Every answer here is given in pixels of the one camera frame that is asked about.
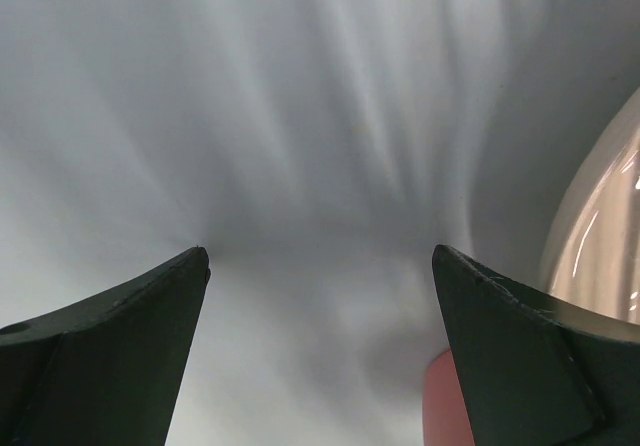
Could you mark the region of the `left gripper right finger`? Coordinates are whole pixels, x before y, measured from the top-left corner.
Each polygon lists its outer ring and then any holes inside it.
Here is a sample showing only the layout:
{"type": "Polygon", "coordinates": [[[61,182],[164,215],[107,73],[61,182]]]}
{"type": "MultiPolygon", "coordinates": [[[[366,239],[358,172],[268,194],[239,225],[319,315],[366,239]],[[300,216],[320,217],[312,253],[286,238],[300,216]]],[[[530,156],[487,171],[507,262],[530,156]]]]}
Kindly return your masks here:
{"type": "Polygon", "coordinates": [[[639,328],[435,247],[432,270],[478,445],[636,445],[639,328]]]}

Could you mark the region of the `cream and pink plate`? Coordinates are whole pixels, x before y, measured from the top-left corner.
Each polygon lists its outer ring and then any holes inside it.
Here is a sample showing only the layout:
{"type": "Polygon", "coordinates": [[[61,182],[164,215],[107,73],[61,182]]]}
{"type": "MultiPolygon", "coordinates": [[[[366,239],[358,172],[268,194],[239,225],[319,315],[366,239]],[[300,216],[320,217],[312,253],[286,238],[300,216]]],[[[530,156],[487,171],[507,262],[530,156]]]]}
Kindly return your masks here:
{"type": "Polygon", "coordinates": [[[569,185],[540,265],[548,294],[639,323],[639,93],[605,128],[569,185]]]}

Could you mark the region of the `pink plastic cup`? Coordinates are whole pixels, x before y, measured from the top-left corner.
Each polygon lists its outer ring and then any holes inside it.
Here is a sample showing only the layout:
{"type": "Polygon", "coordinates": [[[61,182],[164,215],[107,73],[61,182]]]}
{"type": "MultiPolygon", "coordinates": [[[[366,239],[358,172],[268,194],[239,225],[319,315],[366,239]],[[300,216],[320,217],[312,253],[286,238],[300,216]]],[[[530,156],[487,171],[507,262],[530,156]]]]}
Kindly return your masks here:
{"type": "Polygon", "coordinates": [[[422,423],[426,446],[475,445],[450,350],[439,355],[426,369],[422,423]]]}

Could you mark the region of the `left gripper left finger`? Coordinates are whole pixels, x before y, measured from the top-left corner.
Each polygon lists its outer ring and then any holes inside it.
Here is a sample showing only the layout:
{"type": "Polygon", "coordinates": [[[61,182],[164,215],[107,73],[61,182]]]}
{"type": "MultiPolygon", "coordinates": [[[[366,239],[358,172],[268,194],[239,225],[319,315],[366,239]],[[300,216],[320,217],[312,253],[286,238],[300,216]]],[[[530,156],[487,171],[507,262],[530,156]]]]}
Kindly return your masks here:
{"type": "Polygon", "coordinates": [[[4,445],[165,443],[210,279],[203,247],[1,330],[4,445]]]}

